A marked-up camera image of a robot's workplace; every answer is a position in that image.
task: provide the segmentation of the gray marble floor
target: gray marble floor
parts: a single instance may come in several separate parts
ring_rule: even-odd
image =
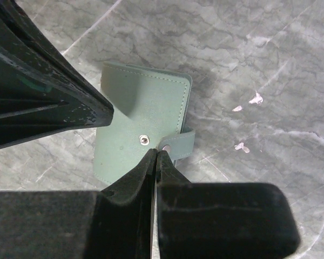
[[[193,77],[194,182],[263,181],[289,199],[291,258],[324,258],[324,0],[19,0],[96,88],[105,60]],[[0,150],[0,189],[101,189],[94,129]],[[154,258],[158,258],[156,245]]]

